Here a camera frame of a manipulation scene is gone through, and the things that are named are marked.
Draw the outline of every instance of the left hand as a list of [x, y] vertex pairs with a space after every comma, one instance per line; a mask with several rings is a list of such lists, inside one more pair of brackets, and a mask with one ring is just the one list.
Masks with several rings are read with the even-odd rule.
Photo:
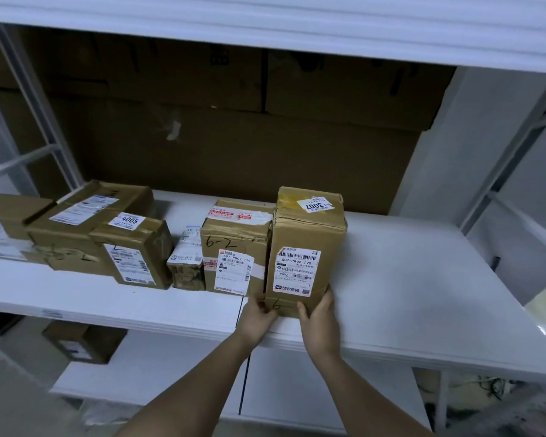
[[257, 299], [255, 296], [249, 296], [247, 304], [237, 322], [236, 330], [233, 334], [240, 337], [243, 342], [253, 350], [261, 343], [261, 340], [277, 319], [277, 311], [271, 310], [265, 313], [262, 300], [265, 295]]

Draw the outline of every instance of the white shelf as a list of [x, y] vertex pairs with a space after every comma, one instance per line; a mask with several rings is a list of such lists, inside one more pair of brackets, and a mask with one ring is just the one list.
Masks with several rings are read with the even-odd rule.
[[[430, 429], [409, 366], [360, 358], [348, 359], [348, 363], [383, 396]], [[345, 432], [324, 380], [309, 356], [299, 351], [254, 350], [241, 418], [311, 431]]]
[[546, 0], [0, 0], [0, 22], [546, 72]]
[[[215, 340], [130, 331], [109, 364], [71, 362], [51, 392], [143, 406], [189, 372], [218, 344]], [[244, 362], [222, 417], [239, 415], [246, 367]]]
[[[156, 191], [172, 234], [216, 198]], [[456, 227], [348, 212], [332, 285], [347, 354], [546, 381], [546, 337]], [[0, 311], [221, 340], [241, 298], [117, 284], [111, 277], [0, 260]], [[296, 319], [264, 345], [303, 350]]]

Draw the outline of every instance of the forearm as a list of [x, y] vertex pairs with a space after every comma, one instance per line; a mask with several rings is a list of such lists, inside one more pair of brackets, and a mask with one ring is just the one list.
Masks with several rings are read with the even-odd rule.
[[233, 333], [142, 408], [116, 437], [210, 437], [240, 365], [250, 352]]
[[350, 437], [429, 436], [429, 430], [390, 402], [339, 356], [314, 359]]

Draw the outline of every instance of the person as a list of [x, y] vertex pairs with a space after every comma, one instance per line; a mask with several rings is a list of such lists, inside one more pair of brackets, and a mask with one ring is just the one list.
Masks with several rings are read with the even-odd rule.
[[[325, 380], [350, 437], [432, 433], [391, 403], [340, 356], [340, 327], [330, 288], [311, 316], [298, 302], [303, 343]], [[209, 437], [241, 364], [261, 342], [277, 312], [249, 297], [235, 331], [180, 380], [144, 406], [116, 437]]]

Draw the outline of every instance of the tiled floor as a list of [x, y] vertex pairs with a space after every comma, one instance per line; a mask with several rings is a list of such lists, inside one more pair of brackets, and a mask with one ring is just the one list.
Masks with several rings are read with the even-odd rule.
[[[15, 357], [48, 385], [66, 365], [66, 358], [41, 336], [46, 319], [26, 317], [4, 337]], [[48, 395], [0, 361], [0, 437], [111, 437], [117, 425], [86, 428], [79, 413], [61, 398]], [[236, 421], [221, 421], [214, 437], [316, 437], [318, 434]]]

